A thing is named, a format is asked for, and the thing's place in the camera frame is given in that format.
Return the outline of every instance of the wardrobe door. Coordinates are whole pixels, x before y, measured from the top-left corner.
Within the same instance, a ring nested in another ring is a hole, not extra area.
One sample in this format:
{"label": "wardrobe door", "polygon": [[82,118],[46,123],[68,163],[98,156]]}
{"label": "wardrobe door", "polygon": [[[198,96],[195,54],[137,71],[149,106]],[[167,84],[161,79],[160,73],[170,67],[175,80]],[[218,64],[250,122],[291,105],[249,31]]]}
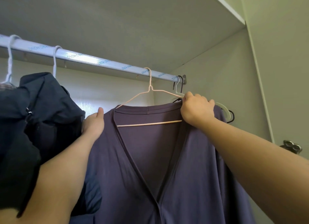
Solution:
{"label": "wardrobe door", "polygon": [[272,141],[309,159],[308,0],[243,0]]}

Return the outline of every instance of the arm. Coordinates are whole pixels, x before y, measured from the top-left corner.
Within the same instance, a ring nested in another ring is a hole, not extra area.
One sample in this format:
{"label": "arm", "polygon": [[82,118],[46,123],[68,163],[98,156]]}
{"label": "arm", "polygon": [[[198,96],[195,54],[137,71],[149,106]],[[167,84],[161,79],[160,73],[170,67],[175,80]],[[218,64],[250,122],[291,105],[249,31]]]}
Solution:
{"label": "arm", "polygon": [[191,92],[181,114],[211,140],[250,197],[275,223],[309,223],[309,161],[214,118],[214,101]]}
{"label": "arm", "polygon": [[67,224],[80,196],[92,145],[104,128],[103,109],[87,117],[82,135],[40,167],[36,187],[21,218],[17,211],[0,211],[5,224]]}

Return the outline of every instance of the hand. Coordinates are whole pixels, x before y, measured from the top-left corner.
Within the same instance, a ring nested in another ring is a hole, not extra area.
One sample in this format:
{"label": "hand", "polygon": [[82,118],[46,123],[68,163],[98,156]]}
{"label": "hand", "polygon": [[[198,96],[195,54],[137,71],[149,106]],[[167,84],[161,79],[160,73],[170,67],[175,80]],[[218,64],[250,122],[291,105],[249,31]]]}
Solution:
{"label": "hand", "polygon": [[83,121],[82,135],[89,135],[93,140],[97,140],[104,129],[104,111],[98,108],[97,113],[93,113]]}
{"label": "hand", "polygon": [[183,119],[196,128],[201,128],[214,119],[214,100],[207,101],[204,96],[187,92],[180,109]]}

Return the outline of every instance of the purple garment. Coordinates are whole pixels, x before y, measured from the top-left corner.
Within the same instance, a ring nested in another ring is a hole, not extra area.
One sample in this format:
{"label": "purple garment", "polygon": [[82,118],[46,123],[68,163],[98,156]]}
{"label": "purple garment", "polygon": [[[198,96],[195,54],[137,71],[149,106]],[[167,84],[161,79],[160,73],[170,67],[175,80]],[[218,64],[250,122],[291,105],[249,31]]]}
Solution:
{"label": "purple garment", "polygon": [[[200,130],[184,120],[117,127],[180,120],[181,105],[122,106],[104,115],[105,129],[89,156],[101,207],[94,218],[74,223],[255,223],[247,194]],[[214,112],[225,121],[219,107]]]}

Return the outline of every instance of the v-neck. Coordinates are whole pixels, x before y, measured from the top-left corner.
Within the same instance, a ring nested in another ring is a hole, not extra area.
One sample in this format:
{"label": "v-neck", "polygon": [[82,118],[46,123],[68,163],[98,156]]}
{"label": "v-neck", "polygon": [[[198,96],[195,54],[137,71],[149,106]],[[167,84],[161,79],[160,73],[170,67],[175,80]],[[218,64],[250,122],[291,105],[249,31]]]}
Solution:
{"label": "v-neck", "polygon": [[159,106],[150,106],[150,107],[131,107],[131,106],[122,106],[119,109],[114,109],[112,111],[112,120],[114,123],[114,128],[115,131],[117,132],[117,136],[118,136],[118,140],[120,145],[122,146],[127,159],[129,160],[132,169],[134,170],[135,174],[137,175],[137,177],[140,179],[140,182],[143,186],[143,188],[145,189],[145,191],[147,192],[147,194],[149,195],[150,199],[152,199],[153,202],[155,202],[157,205],[158,203],[160,203],[162,201],[163,195],[164,195],[164,191],[165,188],[168,186],[169,183],[169,178],[170,175],[172,174],[172,172],[174,170],[176,170],[176,165],[177,165],[177,161],[180,157],[180,153],[181,150],[183,148],[183,145],[185,143],[185,138],[187,135],[187,123],[183,120],[180,123],[179,126],[179,132],[177,135],[177,139],[174,145],[174,148],[172,149],[172,154],[171,157],[169,159],[168,162],[168,166],[167,166],[167,171],[163,177],[162,183],[160,184],[159,187],[159,191],[157,193],[157,195],[154,195],[151,191],[151,189],[149,188],[147,182],[145,181],[145,178],[143,177],[141,171],[139,170],[136,162],[134,161],[131,153],[128,150],[128,147],[125,143],[125,140],[123,139],[122,134],[120,133],[116,121],[115,121],[115,112],[116,113],[124,113],[124,114],[144,114],[144,115],[149,115],[149,114],[157,114],[157,113],[167,113],[169,111],[174,111],[177,109],[180,109],[181,107],[181,102],[180,103],[171,103],[171,104],[165,104],[165,105],[159,105]]}

